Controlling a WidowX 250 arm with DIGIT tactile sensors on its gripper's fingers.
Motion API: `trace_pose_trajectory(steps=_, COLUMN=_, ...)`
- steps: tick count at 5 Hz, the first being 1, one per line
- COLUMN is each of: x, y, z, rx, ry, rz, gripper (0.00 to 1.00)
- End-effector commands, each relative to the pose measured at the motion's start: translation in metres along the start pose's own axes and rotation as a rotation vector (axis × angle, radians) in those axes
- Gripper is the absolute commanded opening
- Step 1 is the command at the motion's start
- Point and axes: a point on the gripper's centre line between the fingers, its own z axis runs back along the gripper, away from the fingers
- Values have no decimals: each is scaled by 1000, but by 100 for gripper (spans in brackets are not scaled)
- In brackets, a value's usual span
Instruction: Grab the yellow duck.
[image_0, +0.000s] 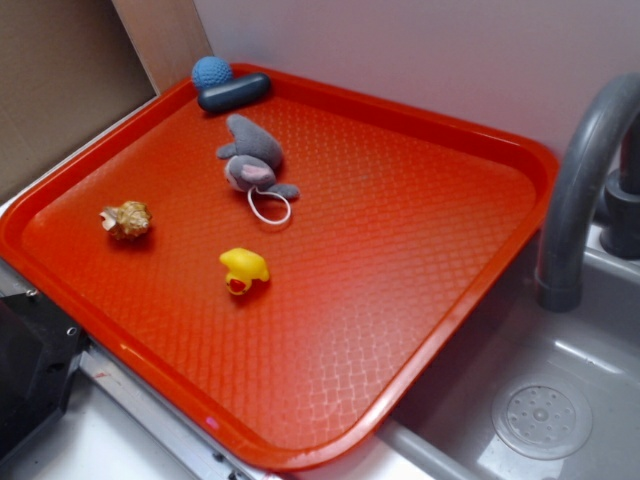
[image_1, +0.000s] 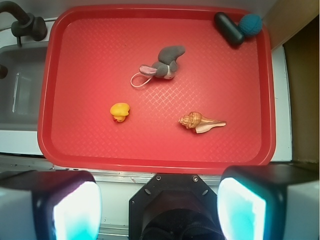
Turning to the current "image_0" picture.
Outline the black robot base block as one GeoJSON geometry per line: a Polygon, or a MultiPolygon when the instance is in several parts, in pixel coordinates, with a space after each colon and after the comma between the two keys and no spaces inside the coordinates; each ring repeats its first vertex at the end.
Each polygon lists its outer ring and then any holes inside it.
{"type": "Polygon", "coordinates": [[[1,298],[1,462],[62,418],[85,349],[83,328],[43,293],[1,298]]]}

